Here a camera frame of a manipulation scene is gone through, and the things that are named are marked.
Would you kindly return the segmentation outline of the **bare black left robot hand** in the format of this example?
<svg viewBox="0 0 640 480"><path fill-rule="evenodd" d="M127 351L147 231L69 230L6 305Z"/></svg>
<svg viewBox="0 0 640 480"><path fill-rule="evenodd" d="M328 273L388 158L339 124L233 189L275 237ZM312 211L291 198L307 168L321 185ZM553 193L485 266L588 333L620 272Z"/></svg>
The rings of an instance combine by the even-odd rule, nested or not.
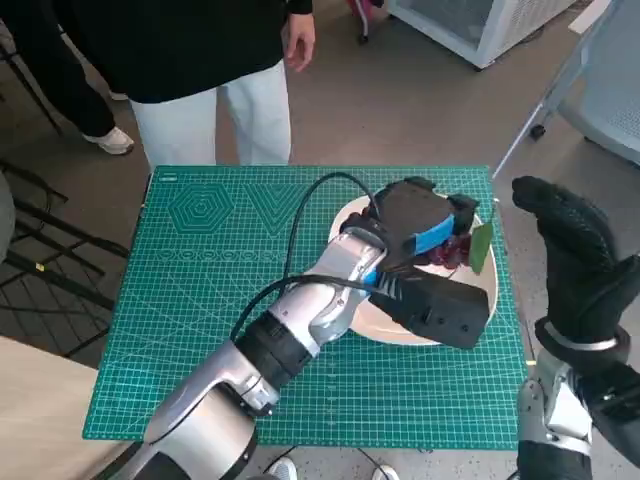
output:
<svg viewBox="0 0 640 480"><path fill-rule="evenodd" d="M454 270L469 264L471 228L479 202L465 194L441 196L435 183L420 176L387 185L362 211L378 221L388 238L384 272L412 265Z"/></svg>

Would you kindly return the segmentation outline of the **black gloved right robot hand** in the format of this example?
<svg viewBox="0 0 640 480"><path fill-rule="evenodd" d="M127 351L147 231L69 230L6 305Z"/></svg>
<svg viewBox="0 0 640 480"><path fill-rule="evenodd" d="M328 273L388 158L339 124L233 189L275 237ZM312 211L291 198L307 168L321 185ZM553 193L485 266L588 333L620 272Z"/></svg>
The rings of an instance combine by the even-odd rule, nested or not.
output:
<svg viewBox="0 0 640 480"><path fill-rule="evenodd" d="M532 176L514 179L512 189L546 247L546 320L574 344L611 340L639 295L639 256L619 257L607 219L587 199Z"/></svg>

